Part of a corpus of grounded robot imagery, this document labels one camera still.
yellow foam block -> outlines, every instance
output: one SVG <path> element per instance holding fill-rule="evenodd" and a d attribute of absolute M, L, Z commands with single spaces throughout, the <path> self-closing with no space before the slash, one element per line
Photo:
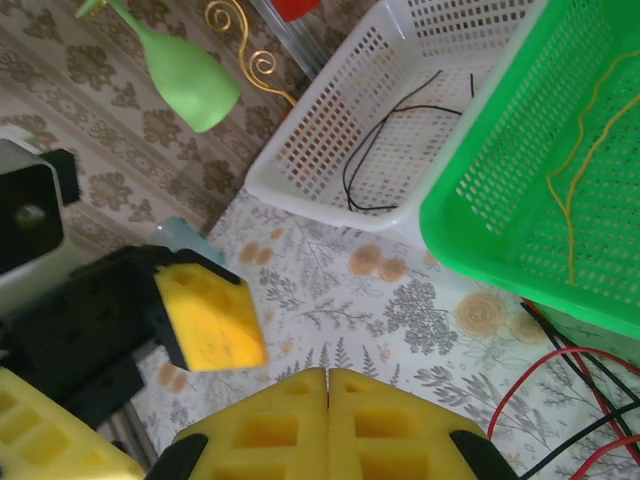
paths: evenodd
<path fill-rule="evenodd" d="M 327 383 L 300 372 L 178 434 L 209 443 L 190 480 L 326 480 Z"/>
<path fill-rule="evenodd" d="M 329 479 L 476 480 L 449 434 L 471 420 L 346 369 L 329 372 Z"/>
<path fill-rule="evenodd" d="M 0 368 L 2 480 L 139 480 L 142 468 L 65 409 Z"/>
<path fill-rule="evenodd" d="M 244 280 L 229 283 L 197 264 L 173 265 L 155 275 L 189 370 L 266 364 L 267 350 Z"/>

light blue object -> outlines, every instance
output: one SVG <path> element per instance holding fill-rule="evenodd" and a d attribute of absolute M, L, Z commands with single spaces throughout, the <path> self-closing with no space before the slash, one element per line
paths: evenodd
<path fill-rule="evenodd" d="M 222 253 L 212 247 L 180 217 L 169 217 L 159 223 L 151 235 L 150 243 L 167 247 L 172 252 L 187 248 L 220 266 L 224 265 Z"/>

green plastic basket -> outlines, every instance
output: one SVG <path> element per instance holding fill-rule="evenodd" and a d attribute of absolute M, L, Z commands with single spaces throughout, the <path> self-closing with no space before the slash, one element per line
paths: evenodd
<path fill-rule="evenodd" d="M 578 185 L 575 286 L 566 221 L 545 179 L 578 140 L 578 114 L 598 80 L 636 50 L 637 0 L 536 4 L 443 147 L 446 168 L 420 226 L 451 268 L 640 339 L 640 106 L 614 125 Z M 639 92 L 640 56 L 602 85 L 577 156 L 554 179 L 563 200 L 604 125 Z"/>

red object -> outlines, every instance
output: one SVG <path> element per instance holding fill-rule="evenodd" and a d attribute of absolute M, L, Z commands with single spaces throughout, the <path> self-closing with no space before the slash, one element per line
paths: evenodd
<path fill-rule="evenodd" d="M 321 0 L 273 0 L 273 6 L 285 22 L 292 22 L 306 15 L 320 4 Z"/>
<path fill-rule="evenodd" d="M 616 357 L 615 355 L 611 355 L 610 353 L 603 352 L 602 350 L 597 350 L 595 348 L 569 347 L 569 348 L 561 348 L 560 350 L 556 350 L 555 352 L 548 353 L 544 357 L 542 357 L 540 360 L 538 360 L 536 363 L 531 365 L 531 367 L 529 367 L 529 369 L 524 373 L 524 375 L 522 375 L 522 377 L 520 377 L 518 379 L 518 381 L 513 384 L 513 387 L 511 387 L 509 389 L 507 394 L 500 401 L 500 403 L 498 404 L 498 407 L 496 408 L 496 411 L 493 413 L 493 417 L 491 417 L 491 421 L 489 422 L 489 428 L 487 430 L 487 436 L 489 437 L 489 439 L 491 439 L 491 437 L 493 436 L 493 431 L 496 428 L 496 423 L 498 422 L 498 417 L 502 413 L 502 410 L 504 410 L 504 407 L 507 405 L 509 400 L 511 400 L 511 397 L 513 397 L 513 395 L 516 393 L 518 388 L 520 388 L 520 386 L 527 380 L 527 378 L 529 378 L 531 376 L 531 374 L 533 372 L 535 372 L 537 370 L 537 368 L 540 365 L 543 365 L 546 362 L 548 362 L 549 360 L 551 360 L 552 358 L 558 357 L 558 356 L 563 355 L 565 353 L 592 353 L 594 355 L 600 355 L 602 357 L 608 358 L 609 360 L 612 360 L 612 361 L 622 365 L 627 370 L 629 370 L 629 371 L 635 373 L 636 375 L 640 376 L 640 368 L 636 367 L 635 365 L 631 365 L 629 362 L 625 362 L 624 360 Z"/>
<path fill-rule="evenodd" d="M 524 298 L 523 300 L 529 306 L 529 308 L 531 308 L 534 312 L 536 312 L 538 315 L 540 315 L 540 317 L 546 318 L 542 314 L 542 312 L 540 310 L 538 310 L 538 308 L 533 304 L 533 302 L 531 302 L 531 300 L 527 300 L 526 298 Z M 582 373 L 584 373 L 584 375 L 589 380 L 591 380 L 591 382 L 594 382 L 593 377 L 591 376 L 591 372 L 589 371 L 589 369 L 587 368 L 585 363 L 582 361 L 582 357 L 580 357 L 579 354 L 574 353 L 573 354 L 573 358 L 575 359 L 575 362 L 580 367 L 580 370 L 582 370 Z M 608 414 L 609 413 L 609 408 L 604 403 L 604 400 L 598 394 L 598 392 L 593 391 L 593 396 L 595 397 L 596 401 L 598 402 L 598 405 L 600 405 L 600 410 L 602 410 L 602 413 L 604 413 L 605 415 Z M 622 429 L 618 426 L 618 423 L 616 422 L 616 420 L 614 418 L 611 419 L 609 424 L 611 425 L 611 428 L 613 428 L 613 431 L 616 433 L 616 435 L 618 435 L 618 438 L 620 440 L 622 440 L 623 438 L 627 438 L 626 435 L 624 434 L 624 432 L 622 431 Z M 631 457 L 638 464 L 638 466 L 640 466 L 640 455 L 638 455 L 638 452 L 636 450 L 634 450 L 633 448 L 631 448 L 631 445 L 627 445 L 627 451 L 629 452 L 629 455 L 631 455 Z"/>
<path fill-rule="evenodd" d="M 586 462 L 584 462 L 584 465 L 582 465 L 576 472 L 576 474 L 571 477 L 571 480 L 580 480 L 582 477 L 584 477 L 584 474 L 587 473 L 587 471 L 593 466 L 594 463 L 600 460 L 602 456 L 606 455 L 611 450 L 614 450 L 618 447 L 623 447 L 625 445 L 631 445 L 632 443 L 637 442 L 640 442 L 640 435 L 634 435 L 633 437 L 626 437 L 620 440 L 616 440 L 615 442 L 611 442 L 609 445 L 605 445 L 604 447 L 599 448 L 587 459 Z"/>

floral tablecloth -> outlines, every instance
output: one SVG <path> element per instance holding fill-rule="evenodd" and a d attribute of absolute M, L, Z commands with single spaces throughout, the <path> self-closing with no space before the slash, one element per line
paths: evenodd
<path fill-rule="evenodd" d="M 134 399 L 156 449 L 179 430 L 308 367 L 346 367 L 466 415 L 486 429 L 509 387 L 552 347 L 519 299 L 441 266 L 430 254 L 351 229 L 289 215 L 241 192 L 209 240 L 251 286 L 269 346 L 268 367 L 188 373 L 158 349 L 142 364 Z M 640 382 L 615 366 L 629 385 Z M 627 399 L 604 385 L 617 405 Z M 494 441 L 524 473 L 601 416 L 561 361 L 541 368 L 508 404 Z M 638 431 L 639 415 L 628 416 Z M 568 478 L 599 446 L 607 425 L 537 478 Z M 638 478 L 624 449 L 589 478 Z"/>

